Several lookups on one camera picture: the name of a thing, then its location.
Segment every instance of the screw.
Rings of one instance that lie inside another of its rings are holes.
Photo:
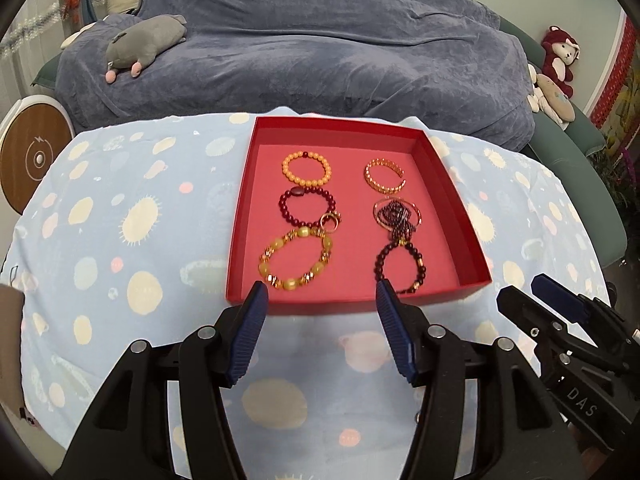
[[[427,329],[427,334],[429,334],[431,337],[434,337],[436,339],[440,339],[441,337],[444,337],[446,333],[447,331],[444,329],[443,326],[440,326],[440,325],[431,325]]]
[[[513,341],[508,337],[501,337],[500,339],[498,339],[498,346],[505,352],[510,352],[511,350],[513,350],[514,344]]]
[[[134,341],[130,348],[134,354],[140,354],[146,350],[146,341],[142,341],[142,339]]]
[[[203,326],[200,330],[198,330],[198,337],[200,339],[211,339],[216,335],[216,329],[212,326]]]

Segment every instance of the curtain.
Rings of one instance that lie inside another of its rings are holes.
[[[49,89],[31,86],[42,66],[60,53],[60,44],[82,25],[106,14],[106,0],[85,0],[78,9],[79,23],[62,20],[62,0],[27,0],[0,41],[0,120],[14,103],[27,95],[52,95]]]
[[[31,87],[41,67],[60,52],[72,32],[60,0],[27,0],[0,42],[0,118],[20,98],[50,91]]]

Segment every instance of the ring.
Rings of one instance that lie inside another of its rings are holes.
[[[383,193],[385,195],[393,195],[393,194],[397,193],[398,191],[400,191],[404,187],[404,184],[406,184],[406,180],[404,180],[404,179],[402,180],[402,182],[400,183],[399,186],[395,186],[395,187],[387,187],[387,186],[382,186],[382,185],[378,184],[375,180],[373,180],[373,177],[370,174],[370,169],[373,166],[386,166],[390,170],[394,171],[396,173],[396,175],[399,176],[400,178],[402,178],[402,176],[404,175],[404,170],[402,168],[400,168],[400,166],[398,166],[392,160],[387,160],[386,158],[374,158],[364,168],[364,179],[377,192]]]
[[[319,180],[305,180],[304,178],[300,178],[295,176],[293,173],[289,171],[289,163],[296,158],[312,158],[313,160],[317,160],[320,164],[322,164],[322,168],[324,169],[324,177]],[[329,166],[329,162],[324,158],[324,156],[319,153],[314,152],[295,152],[287,155],[287,157],[282,161],[282,174],[286,176],[290,181],[294,184],[298,184],[302,187],[317,187],[324,186],[329,179],[331,178],[331,166]]]
[[[418,227],[418,225],[422,223],[422,214],[420,213],[420,210],[418,209],[417,205],[415,205],[413,202],[409,202],[408,200],[405,200],[404,198],[400,198],[400,197],[392,198],[390,196],[385,196],[384,198],[381,198],[373,205],[373,218],[375,218],[376,222],[378,222],[378,224],[381,227],[385,228],[387,231],[393,231],[395,226],[385,223],[385,221],[383,221],[380,218],[381,215],[379,215],[378,213],[378,207],[380,206],[380,204],[383,202],[386,202],[387,200],[391,200],[391,202],[400,202],[400,203],[406,204],[407,206],[411,207],[411,209],[415,211],[415,214],[418,217],[418,221],[415,223],[415,225],[413,225],[414,230],[415,228]]]
[[[335,227],[331,231],[329,231],[324,227],[324,223],[327,220],[333,220],[335,223]],[[323,229],[325,233],[328,233],[328,234],[335,233],[335,231],[338,229],[338,225],[340,225],[340,213],[337,213],[335,211],[329,211],[328,213],[324,213],[320,217],[320,228]]]

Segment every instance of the polka dot blanket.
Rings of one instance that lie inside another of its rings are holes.
[[[24,395],[62,446],[132,341],[180,341],[227,306],[226,260],[254,121],[245,113],[174,116],[85,132],[38,187],[1,279],[18,266]],[[545,272],[606,298],[560,181],[482,140],[428,130],[416,118],[400,124],[430,138],[494,279],[466,300],[429,306],[430,321],[488,344],[508,336],[539,369],[532,340],[497,311],[500,288],[530,294],[532,278]],[[189,476],[177,384],[169,398],[175,469]],[[422,391],[398,374],[372,312],[268,318],[248,373],[223,399],[249,478],[388,480],[402,470]],[[473,418],[464,427],[459,473],[470,466]]]

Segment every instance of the gold bangle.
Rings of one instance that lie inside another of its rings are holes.
[[[317,160],[320,164],[322,164],[322,168],[324,169],[324,177],[319,180],[305,180],[304,178],[300,178],[295,176],[293,173],[289,171],[289,163],[296,158],[312,158],[313,160]],[[290,181],[294,184],[298,184],[302,187],[318,187],[324,186],[329,179],[331,178],[331,166],[329,166],[329,162],[324,158],[324,156],[319,153],[314,152],[295,152],[287,155],[287,157],[282,161],[282,174],[286,176]]]
[[[340,217],[333,215],[331,218],[337,223],[340,221]],[[320,260],[314,263],[311,266],[309,272],[305,272],[299,278],[289,278],[287,280],[281,280],[277,276],[271,273],[271,269],[269,268],[269,260],[275,251],[283,248],[289,242],[295,240],[296,238],[306,238],[309,235],[320,238],[322,241],[322,251],[320,252]],[[306,285],[312,279],[316,278],[318,274],[320,274],[324,267],[329,264],[329,258],[331,257],[331,248],[334,246],[334,241],[331,240],[329,236],[327,236],[326,231],[324,229],[318,227],[300,227],[298,229],[292,229],[287,234],[285,234],[282,238],[276,238],[271,245],[267,247],[264,252],[260,255],[260,264],[258,264],[258,272],[264,279],[265,282],[272,285],[274,288],[283,288],[284,290],[296,290],[299,286]]]
[[[385,196],[384,198],[381,198],[380,200],[378,200],[373,205],[373,218],[376,219],[376,222],[378,222],[378,225],[380,225],[380,227],[385,228],[387,231],[393,231],[394,230],[394,228],[392,226],[389,226],[389,225],[385,224],[380,219],[380,215],[378,215],[378,207],[380,206],[380,204],[382,204],[383,202],[388,202],[388,201],[393,201],[393,200],[395,200],[396,202],[402,202],[403,204],[406,204],[407,206],[409,206],[411,209],[413,209],[415,211],[415,214],[418,217],[418,221],[414,225],[415,228],[417,228],[418,225],[420,225],[422,223],[422,214],[420,213],[420,210],[418,209],[418,206],[415,205],[413,202],[409,202],[408,200],[405,200],[404,198],[400,198],[400,197],[397,197],[397,196],[396,197]]]
[[[399,186],[395,186],[395,187],[381,186],[375,180],[373,180],[373,177],[370,174],[370,169],[373,166],[386,166],[401,178],[404,175],[404,170],[400,168],[400,166],[398,166],[392,160],[388,160],[386,158],[374,158],[369,164],[366,165],[364,169],[364,178],[367,181],[367,183],[377,192],[385,195],[393,195],[398,191],[400,191],[404,187],[404,184],[406,184],[406,180],[403,179]]]

